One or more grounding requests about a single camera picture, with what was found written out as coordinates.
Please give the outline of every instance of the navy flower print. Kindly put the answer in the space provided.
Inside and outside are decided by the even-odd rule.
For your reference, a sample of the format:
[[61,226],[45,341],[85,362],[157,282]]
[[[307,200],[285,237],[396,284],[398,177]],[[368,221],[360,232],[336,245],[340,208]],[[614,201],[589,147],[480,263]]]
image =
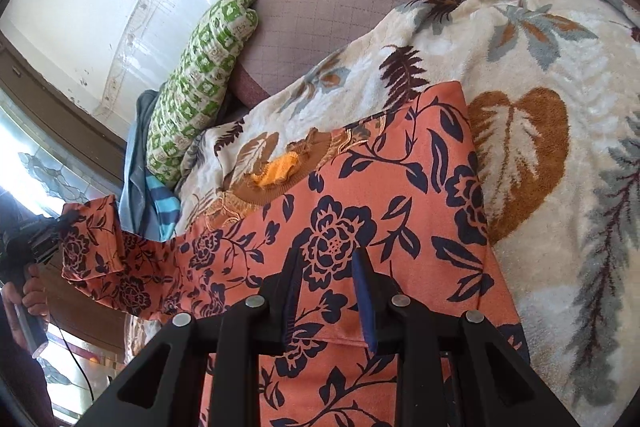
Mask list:
[[334,293],[332,290],[324,292],[318,306],[322,320],[327,324],[335,324],[340,320],[342,308],[347,305],[347,302],[347,297],[341,293]]
[[274,223],[273,221],[268,222],[267,229],[264,232],[264,243],[265,245],[272,245],[276,241],[276,235],[278,234],[278,230],[280,229],[279,223]]
[[200,312],[203,317],[220,315],[226,311],[225,285],[212,283],[209,287],[209,298],[210,302],[205,304]]
[[302,251],[303,278],[309,289],[326,289],[334,280],[351,277],[351,253],[367,246],[377,226],[368,206],[342,207],[331,196],[323,196],[310,217],[310,228],[293,240],[292,248]]
[[445,183],[447,206],[461,206],[454,216],[464,245],[486,245],[487,226],[482,187],[478,181],[478,156],[470,152],[468,165],[458,165]]
[[180,299],[182,298],[182,292],[176,292],[172,295],[168,295],[162,301],[162,311],[167,315],[175,315],[178,311],[182,311],[180,306]]
[[210,233],[203,233],[193,240],[193,257],[189,260],[189,268],[201,270],[213,264],[216,252],[220,248],[220,240],[223,231],[214,230]]
[[276,371],[281,377],[296,378],[306,367],[308,359],[315,357],[327,343],[312,337],[322,329],[322,324],[305,323],[296,326],[293,337],[283,357],[275,360]]
[[82,235],[78,227],[70,227],[65,235],[65,264],[76,271],[85,271],[85,257],[89,253],[89,238]]
[[145,292],[145,284],[137,277],[123,277],[118,288],[120,300],[131,315],[140,315],[151,306],[151,297]]

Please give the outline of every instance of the blue striped cloth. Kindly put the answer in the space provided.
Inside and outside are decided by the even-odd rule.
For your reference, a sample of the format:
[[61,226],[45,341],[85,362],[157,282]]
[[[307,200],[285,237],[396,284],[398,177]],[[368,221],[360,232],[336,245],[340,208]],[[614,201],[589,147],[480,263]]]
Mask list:
[[146,188],[158,214],[160,241],[167,241],[174,235],[175,225],[180,218],[180,201],[151,172],[145,169]]

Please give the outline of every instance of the pillow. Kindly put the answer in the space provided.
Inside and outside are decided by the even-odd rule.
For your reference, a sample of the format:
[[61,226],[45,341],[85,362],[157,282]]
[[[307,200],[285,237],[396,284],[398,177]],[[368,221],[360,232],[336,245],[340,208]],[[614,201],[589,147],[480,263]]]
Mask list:
[[260,27],[242,52],[229,89],[255,107],[409,1],[258,0]]
[[255,0],[219,0],[200,19],[180,65],[161,89],[151,115],[146,166],[174,187],[191,141],[216,117],[226,83],[258,24]]

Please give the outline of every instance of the bed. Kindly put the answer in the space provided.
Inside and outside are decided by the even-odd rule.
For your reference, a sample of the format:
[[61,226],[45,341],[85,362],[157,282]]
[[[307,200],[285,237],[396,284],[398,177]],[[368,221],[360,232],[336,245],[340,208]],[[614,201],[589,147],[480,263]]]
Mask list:
[[177,232],[202,213],[238,220],[256,210],[238,204],[237,181],[311,128],[331,131],[459,80],[490,239],[532,365],[582,425],[612,425],[640,383],[638,7],[399,6],[243,120],[193,143]]

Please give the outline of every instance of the leaf pattern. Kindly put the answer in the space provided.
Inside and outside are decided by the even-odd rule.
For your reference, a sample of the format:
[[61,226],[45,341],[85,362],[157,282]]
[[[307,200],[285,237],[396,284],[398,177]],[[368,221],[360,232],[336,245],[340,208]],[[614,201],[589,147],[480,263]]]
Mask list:
[[271,368],[271,372],[268,373],[267,370],[263,367],[260,369],[260,384],[258,385],[258,392],[264,395],[265,402],[272,409],[279,409],[285,404],[285,396],[282,394],[282,391],[279,389],[280,383],[273,381],[273,371],[275,366]]
[[489,42],[488,61],[497,62],[514,49],[520,34],[519,30],[524,31],[527,37],[527,49],[543,71],[548,70],[560,56],[556,37],[567,41],[598,38],[577,22],[547,13],[550,8],[551,4],[534,11],[511,5],[504,8],[496,6],[495,9],[507,17],[507,22],[494,28],[494,34]]
[[526,169],[538,177],[538,156],[534,139],[540,133],[531,122],[531,116],[525,110],[513,106],[494,105],[486,107],[488,114],[486,126],[476,139],[481,157],[491,162],[483,170],[486,175],[482,185],[490,195],[487,207],[489,218],[494,219],[503,213],[512,190],[522,181],[522,172]]
[[403,103],[413,100],[420,91],[417,89],[429,83],[421,78],[425,70],[418,63],[422,61],[417,56],[418,51],[412,46],[398,48],[390,44],[386,48],[393,48],[393,52],[380,64],[382,80],[386,80],[386,88],[390,89],[385,103],[385,109],[397,110]]
[[586,41],[580,46],[564,46],[561,57],[549,69],[550,76],[562,92],[562,99],[574,115],[574,133],[589,136],[593,151],[615,147],[619,117],[619,95],[612,89],[609,54],[600,41]]
[[309,174],[308,185],[309,190],[314,190],[318,194],[322,194],[322,191],[324,190],[324,179],[322,178],[322,174],[316,171]]
[[285,194],[282,200],[282,215],[285,221],[288,221],[293,214],[294,197],[291,194]]
[[207,129],[199,133],[186,150],[180,165],[181,178],[175,187],[176,194],[193,168],[201,168],[207,160]]
[[407,6],[417,3],[427,3],[431,5],[431,10],[427,19],[442,22],[444,18],[449,19],[449,14],[462,4],[462,0],[413,0]]
[[[416,135],[418,132],[418,128],[417,128],[418,117],[420,117],[422,113],[424,113],[426,110],[430,108],[437,108],[440,112],[440,126],[443,131],[445,131],[447,134],[449,134],[449,136],[452,136],[453,138],[455,138],[460,142],[462,142],[461,133],[463,131],[462,131],[460,122],[458,121],[458,115],[456,114],[456,111],[454,110],[452,105],[441,102],[437,96],[433,97],[433,100],[431,100],[430,103],[422,104],[422,102],[420,101],[422,94],[423,93],[416,94],[416,97],[417,97],[416,105],[417,107],[420,107],[420,109],[416,110],[413,107],[411,107],[409,108],[409,110],[407,110],[407,113],[404,117],[405,120],[412,122],[412,130],[411,130],[411,135],[409,134],[408,131],[405,131],[405,134],[404,134],[404,157],[403,158],[400,158],[400,159],[388,158],[388,157],[385,157],[385,155],[383,155],[382,152],[385,149],[386,138],[385,138],[385,135],[382,134],[374,140],[373,146],[366,144],[365,148],[366,148],[366,151],[369,153],[369,155],[367,155],[366,153],[357,152],[354,150],[347,150],[346,154],[348,155],[348,157],[345,160],[345,162],[342,164],[342,167],[340,168],[340,175],[338,177],[348,178],[354,172],[363,172],[370,165],[373,165],[373,163],[375,162],[391,163],[394,165],[404,167],[405,169],[404,175],[406,179],[414,187],[418,188],[424,194],[426,194],[429,190],[429,180],[428,180],[427,174],[425,174],[422,168],[422,165],[419,162],[406,162],[407,158],[409,158],[409,156],[411,156],[412,152],[414,151],[414,147],[417,143]],[[462,119],[466,124],[468,124],[468,121],[464,116],[462,116]],[[439,158],[437,158],[437,162],[439,163],[440,161],[442,161],[443,166],[445,163],[448,164],[449,153],[445,150],[446,144],[444,143],[444,140],[442,140],[440,135],[435,130],[430,130],[430,137],[432,140],[432,143],[431,143],[432,150],[438,150],[438,153],[439,153]],[[441,170],[440,174],[435,175],[436,181],[438,181],[438,178],[444,181],[445,175],[446,174],[444,174]],[[436,186],[437,186],[436,192],[439,192],[440,182],[438,182]],[[407,240],[407,244],[411,243],[409,238],[405,237],[404,239]]]
[[320,410],[316,415],[305,421],[300,422],[291,418],[277,418],[270,420],[273,427],[312,427],[321,418],[327,415],[333,415],[333,419],[336,422],[337,427],[354,427],[356,425],[352,418],[352,414],[359,413],[360,418],[366,418],[366,421],[372,423],[372,427],[390,427],[389,423],[380,420],[372,413],[363,409],[355,400],[348,398],[353,396],[358,390],[372,385],[381,384],[393,384],[396,383],[397,378],[380,378],[371,380],[370,378],[365,380],[364,377],[373,377],[381,373],[387,365],[395,360],[394,355],[387,356],[371,356],[367,349],[364,349],[364,355],[366,357],[366,364],[362,365],[356,362],[356,366],[360,370],[360,375],[355,379],[353,383],[347,382],[344,373],[339,367],[334,366],[329,372],[325,383],[318,388],[318,396],[324,404],[324,408]]
[[236,158],[236,166],[232,175],[233,181],[242,174],[259,174],[276,149],[278,136],[277,132],[272,134],[264,132],[245,143]]
[[238,138],[238,136],[240,136],[240,134],[242,133],[243,125],[244,118],[241,118],[240,120],[229,124],[231,128],[226,131],[226,133],[223,134],[220,138],[218,138],[215,145],[213,146],[213,152],[216,156],[218,156],[218,153],[222,150],[223,147],[225,147],[226,145],[231,145],[236,141],[236,138]]
[[380,263],[384,263],[391,257],[396,241],[398,241],[399,246],[414,259],[420,254],[420,239],[415,235],[414,231],[407,226],[413,201],[412,198],[408,198],[406,201],[404,201],[404,199],[404,196],[399,195],[389,201],[388,209],[385,215],[382,216],[382,220],[402,216],[402,221],[399,226],[395,230],[389,230],[386,237],[371,245],[372,247],[384,245]]
[[566,106],[555,91],[532,89],[516,102],[501,91],[469,104],[478,175],[492,244],[524,222],[558,185],[569,150]]
[[632,135],[609,149],[616,166],[600,173],[602,184],[594,191],[598,203],[584,238],[586,256],[574,301],[577,330],[567,347],[577,349],[571,369],[574,403],[584,397],[594,406],[610,404],[618,387],[610,356],[618,348],[624,272],[630,253],[640,248],[640,110],[627,123]]
[[434,235],[431,237],[431,244],[438,259],[473,272],[458,280],[458,289],[447,299],[448,301],[462,302],[475,295],[482,297],[494,286],[494,278],[482,271],[482,262],[460,243]]
[[283,112],[289,105],[297,102],[293,115],[299,114],[315,97],[318,90],[328,93],[344,86],[350,70],[342,64],[343,51],[344,48],[336,50],[303,76],[278,112]]

